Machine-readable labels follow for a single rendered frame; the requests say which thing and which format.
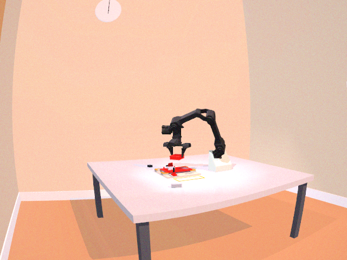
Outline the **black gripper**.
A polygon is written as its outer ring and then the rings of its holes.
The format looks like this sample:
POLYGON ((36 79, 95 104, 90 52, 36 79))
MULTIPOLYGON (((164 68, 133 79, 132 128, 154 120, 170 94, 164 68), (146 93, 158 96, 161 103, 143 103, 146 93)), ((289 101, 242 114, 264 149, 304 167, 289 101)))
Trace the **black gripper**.
MULTIPOLYGON (((177 138, 177 137, 179 137, 180 144, 176 145, 176 146, 182 146, 183 147, 183 148, 181 148, 182 149, 182 158, 183 158, 186 149, 191 147, 191 143, 182 144, 182 142, 181 142, 182 136, 181 135, 173 135, 172 136, 172 138, 177 138)), ((164 142, 163 147, 166 147, 170 151, 170 154, 173 155, 173 146, 169 146, 169 142, 164 142)))

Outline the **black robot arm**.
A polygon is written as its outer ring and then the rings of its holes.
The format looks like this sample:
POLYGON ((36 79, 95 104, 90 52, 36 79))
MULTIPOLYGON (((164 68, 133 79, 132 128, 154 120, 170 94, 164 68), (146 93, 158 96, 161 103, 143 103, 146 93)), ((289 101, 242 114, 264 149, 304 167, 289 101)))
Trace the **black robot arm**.
MULTIPOLYGON (((225 154, 226 145, 217 127, 215 112, 213 110, 196 108, 194 111, 189 112, 185 115, 173 117, 169 126, 162 125, 162 134, 171 134, 173 130, 173 135, 181 135, 181 128, 184 128, 182 124, 196 117, 202 119, 203 121, 206 121, 211 126, 212 132, 215 137, 215 150, 212 151, 212 153, 214 159, 222 159, 221 156, 225 154), (206 116, 202 115, 201 113, 206 113, 206 116)), ((176 147, 176 145, 179 144, 179 137, 172 138, 169 141, 169 146, 176 147)))

